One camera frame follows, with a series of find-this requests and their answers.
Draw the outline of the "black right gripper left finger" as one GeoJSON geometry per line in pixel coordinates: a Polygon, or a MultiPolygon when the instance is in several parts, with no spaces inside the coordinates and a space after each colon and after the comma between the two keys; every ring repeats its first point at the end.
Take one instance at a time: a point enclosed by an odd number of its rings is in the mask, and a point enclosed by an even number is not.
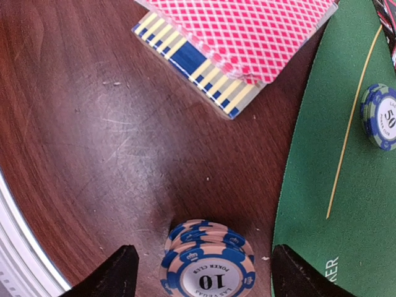
{"type": "Polygon", "coordinates": [[[134,296],[136,293],[139,255],[133,245],[123,245],[95,269],[67,296],[134,296]]]}

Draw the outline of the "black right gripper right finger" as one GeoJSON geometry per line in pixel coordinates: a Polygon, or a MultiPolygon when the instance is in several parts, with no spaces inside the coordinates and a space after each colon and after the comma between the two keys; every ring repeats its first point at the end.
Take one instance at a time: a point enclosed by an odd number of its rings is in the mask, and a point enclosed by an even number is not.
{"type": "Polygon", "coordinates": [[[286,244],[274,247],[271,270],[276,297],[353,297],[353,294],[326,279],[286,244]]]}

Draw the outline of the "blue beige 10 chip stack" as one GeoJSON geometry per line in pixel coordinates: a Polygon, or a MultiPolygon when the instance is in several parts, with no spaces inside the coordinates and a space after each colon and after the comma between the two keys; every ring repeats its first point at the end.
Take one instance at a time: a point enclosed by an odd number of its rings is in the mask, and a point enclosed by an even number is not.
{"type": "Polygon", "coordinates": [[[247,296],[256,280],[254,261],[250,243],[231,228],[187,220],[166,239],[160,282],[170,296],[247,296]]]}

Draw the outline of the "50 chip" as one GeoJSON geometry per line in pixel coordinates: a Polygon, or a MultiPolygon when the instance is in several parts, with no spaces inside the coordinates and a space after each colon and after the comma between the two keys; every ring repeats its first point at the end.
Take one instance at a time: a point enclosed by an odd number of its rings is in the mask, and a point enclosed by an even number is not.
{"type": "Polygon", "coordinates": [[[361,98],[360,116],[369,140],[382,150],[395,149],[395,89],[374,84],[361,98]]]}

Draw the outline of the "green round poker mat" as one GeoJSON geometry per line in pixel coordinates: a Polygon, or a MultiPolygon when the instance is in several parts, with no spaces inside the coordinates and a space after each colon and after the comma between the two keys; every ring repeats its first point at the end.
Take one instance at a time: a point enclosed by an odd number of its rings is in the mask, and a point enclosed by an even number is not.
{"type": "Polygon", "coordinates": [[[355,296],[395,295],[395,152],[366,136],[359,102],[395,87],[371,1],[340,1],[322,37],[286,164],[273,244],[355,296]]]}

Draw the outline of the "red card deck in holder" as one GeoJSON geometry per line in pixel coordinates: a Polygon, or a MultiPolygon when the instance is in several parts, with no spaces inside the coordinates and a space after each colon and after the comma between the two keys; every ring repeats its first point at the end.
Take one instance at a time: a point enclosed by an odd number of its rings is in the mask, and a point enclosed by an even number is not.
{"type": "Polygon", "coordinates": [[[234,119],[335,13],[334,1],[142,1],[133,32],[234,119]]]}

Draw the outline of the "aluminium front rail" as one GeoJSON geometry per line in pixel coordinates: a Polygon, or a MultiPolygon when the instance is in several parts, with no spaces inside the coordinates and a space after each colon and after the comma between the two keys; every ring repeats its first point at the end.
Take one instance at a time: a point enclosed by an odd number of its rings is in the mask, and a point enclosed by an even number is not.
{"type": "Polygon", "coordinates": [[[1,296],[61,296],[71,288],[38,243],[1,176],[1,296]]]}

